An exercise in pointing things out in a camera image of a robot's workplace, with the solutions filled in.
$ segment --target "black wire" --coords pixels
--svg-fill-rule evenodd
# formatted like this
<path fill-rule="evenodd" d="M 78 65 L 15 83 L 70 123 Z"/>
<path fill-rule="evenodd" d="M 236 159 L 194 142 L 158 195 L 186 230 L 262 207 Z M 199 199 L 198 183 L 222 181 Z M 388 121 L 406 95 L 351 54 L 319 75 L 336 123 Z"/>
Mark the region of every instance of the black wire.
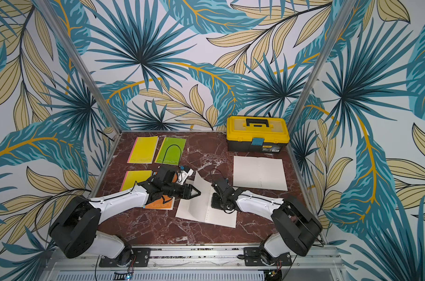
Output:
<path fill-rule="evenodd" d="M 83 200 L 89 201 L 88 199 L 86 199 L 86 198 L 84 198 L 84 197 L 81 197 L 80 195 L 76 195 L 76 194 L 61 194 L 61 195 L 55 196 L 55 197 L 53 197 L 53 198 L 51 198 L 51 199 L 56 199 L 56 198 L 60 198 L 60 197 L 64 197 L 64 196 L 78 196 L 78 197 L 80 197 L 80 198 L 81 198 L 81 199 L 83 199 Z M 45 205 L 45 204 L 46 204 L 46 203 L 42 204 L 42 205 L 41 205 L 41 207 L 39 208 L 39 210 L 36 212 L 36 215 L 35 215 L 35 217 L 34 217 L 34 229 L 35 229 L 36 234 L 37 234 L 37 235 L 39 236 L 39 238 L 41 238 L 43 241 L 47 242 L 48 244 L 50 244 L 50 245 L 52 245 L 52 246 L 57 246 L 56 244 L 50 243 L 49 241 L 47 241 L 46 239 L 44 239 L 44 238 L 41 236 L 41 234 L 39 233 L 39 231 L 37 230 L 37 216 L 38 216 L 38 215 L 39 215 L 39 213 L 42 211 L 42 208 L 44 207 L 44 205 Z"/>
<path fill-rule="evenodd" d="M 97 264 L 99 263 L 99 259 L 100 259 L 100 255 L 99 255 L 99 257 L 97 258 L 97 262 L 96 262 L 96 269 L 94 270 L 94 277 L 96 278 L 96 281 L 97 281 Z"/>
<path fill-rule="evenodd" d="M 295 259 L 297 258 L 297 256 L 298 256 L 298 255 L 295 255 L 294 260 L 292 261 L 291 266 L 289 267 L 288 271 L 286 271 L 286 274 L 284 275 L 283 280 L 284 280 L 284 279 L 286 279 L 286 276 L 288 276 L 288 273 L 289 273 L 289 271 L 291 270 L 291 267 L 292 267 L 292 265 L 294 264 Z"/>

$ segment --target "white paper sheet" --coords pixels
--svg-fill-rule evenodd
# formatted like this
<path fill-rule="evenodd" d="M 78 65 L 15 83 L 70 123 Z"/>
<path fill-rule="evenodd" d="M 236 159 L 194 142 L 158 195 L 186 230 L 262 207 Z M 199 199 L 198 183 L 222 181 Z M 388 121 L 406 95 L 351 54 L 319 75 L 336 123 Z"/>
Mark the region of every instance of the white paper sheet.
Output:
<path fill-rule="evenodd" d="M 190 200 L 180 199 L 175 215 L 177 218 L 236 228 L 237 212 L 226 214 L 222 210 L 211 207 L 214 189 L 211 187 L 210 182 L 204 180 L 196 173 L 194 181 L 187 180 L 186 183 L 192 184 L 202 194 Z"/>
<path fill-rule="evenodd" d="M 234 156 L 233 186 L 287 191 L 283 160 Z"/>

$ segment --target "wallpaper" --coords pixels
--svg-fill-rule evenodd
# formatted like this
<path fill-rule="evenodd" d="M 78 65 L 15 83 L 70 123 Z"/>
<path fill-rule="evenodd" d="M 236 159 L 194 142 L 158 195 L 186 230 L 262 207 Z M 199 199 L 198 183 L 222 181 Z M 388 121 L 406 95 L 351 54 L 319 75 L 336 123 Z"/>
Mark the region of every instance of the wallpaper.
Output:
<path fill-rule="evenodd" d="M 64 1 L 53 7 L 124 130 L 224 130 L 230 115 L 287 118 L 343 3 L 82 0 L 85 13 L 71 20 Z M 342 38 L 356 29 L 351 23 Z"/>
<path fill-rule="evenodd" d="M 86 16 L 61 5 L 74 22 Z M 89 195 L 113 138 L 39 10 L 0 0 L 0 280 L 38 278 L 55 249 L 48 226 Z"/>
<path fill-rule="evenodd" d="M 425 0 L 386 2 L 357 1 L 291 144 L 351 280 L 425 281 Z"/>

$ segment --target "toolbox lid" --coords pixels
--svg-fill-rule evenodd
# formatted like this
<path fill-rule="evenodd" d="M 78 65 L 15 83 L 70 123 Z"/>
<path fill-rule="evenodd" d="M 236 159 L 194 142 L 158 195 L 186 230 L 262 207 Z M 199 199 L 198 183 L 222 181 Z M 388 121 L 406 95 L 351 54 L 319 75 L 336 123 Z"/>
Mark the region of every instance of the toolbox lid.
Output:
<path fill-rule="evenodd" d="M 231 116 L 227 120 L 227 140 L 251 142 L 264 138 L 265 143 L 288 143 L 289 133 L 282 118 Z"/>

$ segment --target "green notebook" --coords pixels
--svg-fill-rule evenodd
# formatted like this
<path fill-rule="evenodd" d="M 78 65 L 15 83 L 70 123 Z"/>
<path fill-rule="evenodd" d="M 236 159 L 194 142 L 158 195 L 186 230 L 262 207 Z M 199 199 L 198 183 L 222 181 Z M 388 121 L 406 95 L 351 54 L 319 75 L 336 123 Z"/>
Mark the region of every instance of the green notebook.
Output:
<path fill-rule="evenodd" d="M 168 138 L 165 137 L 156 156 L 155 163 L 180 165 L 180 158 L 182 156 L 186 140 L 184 138 Z"/>

